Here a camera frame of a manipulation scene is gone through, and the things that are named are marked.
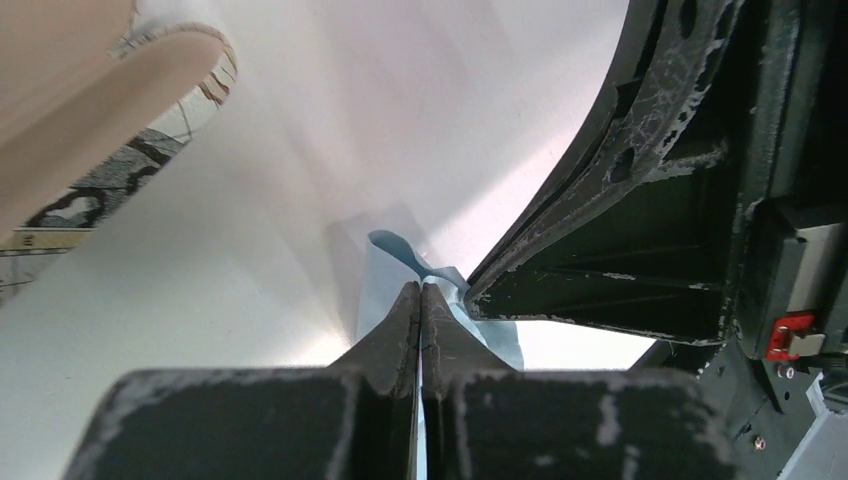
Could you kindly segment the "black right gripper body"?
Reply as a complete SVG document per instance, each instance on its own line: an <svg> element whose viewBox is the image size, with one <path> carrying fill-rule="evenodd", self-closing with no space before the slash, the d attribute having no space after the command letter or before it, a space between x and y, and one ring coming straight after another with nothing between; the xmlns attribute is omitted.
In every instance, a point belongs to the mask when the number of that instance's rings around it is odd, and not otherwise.
<svg viewBox="0 0 848 480"><path fill-rule="evenodd" d="M847 351L847 5L751 1L722 70L738 169L728 317L765 366Z"/></svg>

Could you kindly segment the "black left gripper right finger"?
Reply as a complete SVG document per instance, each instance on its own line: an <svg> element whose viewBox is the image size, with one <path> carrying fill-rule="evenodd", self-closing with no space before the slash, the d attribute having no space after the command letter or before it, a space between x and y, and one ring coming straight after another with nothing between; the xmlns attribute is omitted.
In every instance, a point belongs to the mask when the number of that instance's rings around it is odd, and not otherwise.
<svg viewBox="0 0 848 480"><path fill-rule="evenodd" d="M738 479L725 422L667 368L519 371L421 293L431 479Z"/></svg>

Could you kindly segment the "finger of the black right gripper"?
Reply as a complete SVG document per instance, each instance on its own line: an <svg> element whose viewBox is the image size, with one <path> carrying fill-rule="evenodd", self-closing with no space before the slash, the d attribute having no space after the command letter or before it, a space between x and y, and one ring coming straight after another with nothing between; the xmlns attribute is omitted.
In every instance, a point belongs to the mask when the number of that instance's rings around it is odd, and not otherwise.
<svg viewBox="0 0 848 480"><path fill-rule="evenodd" d="M709 211L728 144L704 103L739 7L628 4L584 123L472 273L471 316L721 341L723 264Z"/></svg>

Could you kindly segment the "light blue cleaning cloth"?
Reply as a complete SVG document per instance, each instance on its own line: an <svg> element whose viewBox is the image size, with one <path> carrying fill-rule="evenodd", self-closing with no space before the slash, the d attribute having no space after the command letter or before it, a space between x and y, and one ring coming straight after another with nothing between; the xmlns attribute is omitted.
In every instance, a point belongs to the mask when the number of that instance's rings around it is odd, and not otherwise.
<svg viewBox="0 0 848 480"><path fill-rule="evenodd" d="M430 266L406 239L388 230L368 234L355 329L357 341L384 319L401 288L410 282L435 285L464 328L509 366L517 370L525 367L516 324L471 316L464 304L469 284L460 272L454 267Z"/></svg>

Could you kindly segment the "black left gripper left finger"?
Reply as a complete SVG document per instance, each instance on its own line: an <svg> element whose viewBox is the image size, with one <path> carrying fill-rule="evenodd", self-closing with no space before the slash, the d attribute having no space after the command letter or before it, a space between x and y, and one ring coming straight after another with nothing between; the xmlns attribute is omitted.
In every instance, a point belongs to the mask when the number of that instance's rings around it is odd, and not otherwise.
<svg viewBox="0 0 848 480"><path fill-rule="evenodd" d="M412 479L418 283L328 366L137 370L105 394L68 479Z"/></svg>

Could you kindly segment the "map print glasses case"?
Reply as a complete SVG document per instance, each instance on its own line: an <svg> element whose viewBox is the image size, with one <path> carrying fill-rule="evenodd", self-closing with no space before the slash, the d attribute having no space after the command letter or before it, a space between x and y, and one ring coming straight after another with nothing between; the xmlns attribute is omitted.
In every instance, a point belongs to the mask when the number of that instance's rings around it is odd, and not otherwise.
<svg viewBox="0 0 848 480"><path fill-rule="evenodd" d="M149 1L1 5L1 298L173 159L237 78L224 34Z"/></svg>

